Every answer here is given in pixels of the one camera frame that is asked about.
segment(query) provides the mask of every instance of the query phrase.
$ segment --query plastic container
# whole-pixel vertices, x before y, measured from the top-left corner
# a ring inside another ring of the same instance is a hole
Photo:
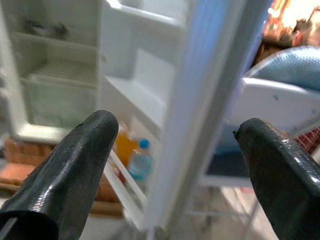
[[[149,153],[150,142],[142,138],[139,142],[139,148],[133,150],[130,159],[128,171],[136,180],[142,191],[146,191],[146,183],[151,171],[153,158]]]
[[[128,127],[124,123],[120,123],[115,139],[115,153],[126,168],[128,168],[129,159],[134,149],[138,147],[138,141],[129,137]]]

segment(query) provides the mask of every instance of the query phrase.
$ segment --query red checkered cloth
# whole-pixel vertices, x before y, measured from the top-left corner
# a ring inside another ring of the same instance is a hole
[[[297,137],[295,140],[311,155],[320,144],[320,126]]]

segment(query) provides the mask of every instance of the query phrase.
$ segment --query white plastic shelf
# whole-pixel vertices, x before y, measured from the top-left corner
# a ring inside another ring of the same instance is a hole
[[[66,39],[56,38],[54,36],[39,36],[35,34],[25,33],[25,32],[15,32],[14,37],[18,40],[28,40],[36,43],[52,44],[61,47],[77,47],[86,48],[93,51],[97,50],[94,42],[90,39],[86,39],[78,34],[70,34]]]
[[[158,14],[155,12],[151,12],[147,9],[139,9],[139,8],[127,6],[127,5],[121,4],[118,0],[106,0],[106,1],[109,3],[112,9],[130,16],[138,17],[140,19],[145,19],[148,21],[153,21],[153,22],[164,24],[174,28],[183,28],[185,26],[184,22],[172,16]]]
[[[163,127],[167,112],[164,102],[134,80],[112,76],[105,76],[105,79],[159,129]]]
[[[51,60],[30,72],[26,80],[95,88],[96,68],[87,63]]]
[[[108,179],[108,181],[110,182],[110,185],[112,186],[115,194],[119,198],[122,206],[124,207],[125,212],[128,215],[129,219],[133,222],[133,224],[136,226],[138,230],[143,230],[145,228],[145,226],[143,226],[143,215],[144,215],[143,209],[140,209],[138,207],[138,205],[132,198],[132,195],[127,191],[124,184],[118,178],[115,172],[115,167],[113,165],[116,165],[117,169],[122,173],[127,184],[130,185],[134,194],[137,196],[137,198],[141,202],[142,207],[146,205],[147,198],[144,195],[144,193],[141,191],[141,189],[139,188],[135,180],[131,177],[126,167],[119,160],[115,152],[111,150],[110,156],[108,158],[108,161],[105,165],[103,172],[106,178]]]

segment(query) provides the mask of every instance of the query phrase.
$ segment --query water bottle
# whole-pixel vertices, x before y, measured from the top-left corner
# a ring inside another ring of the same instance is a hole
[[[149,153],[150,142],[142,138],[139,149],[133,150],[128,171],[143,192],[146,191],[148,176],[151,171],[152,157]]]

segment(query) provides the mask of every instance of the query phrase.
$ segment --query refrigerator door shelf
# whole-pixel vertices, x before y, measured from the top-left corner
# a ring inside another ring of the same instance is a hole
[[[158,22],[178,28],[185,26],[183,20],[186,17],[188,4],[183,0],[175,2],[144,1],[143,4],[140,3],[142,1],[137,0],[136,4],[131,4],[132,6],[126,4],[126,0],[121,2],[118,0],[106,0],[106,2],[115,11],[145,19],[146,21]]]
[[[166,104],[137,81],[112,76],[104,78],[110,84],[110,89],[129,101],[137,109],[144,125],[159,137],[167,112]]]
[[[137,201],[133,199],[133,195],[128,192],[128,188],[126,188],[121,182],[116,174],[115,168],[118,169],[123,175],[126,184],[131,187],[135,196],[140,202],[140,205],[142,208],[144,208],[147,203],[147,197],[141,191],[136,181],[132,178],[126,167],[122,164],[115,152],[112,150],[110,152],[107,164],[105,165],[104,174],[119,198],[123,208],[125,209],[127,217],[133,222],[134,226],[140,231],[148,228],[147,225],[143,224],[143,209],[138,206]]]

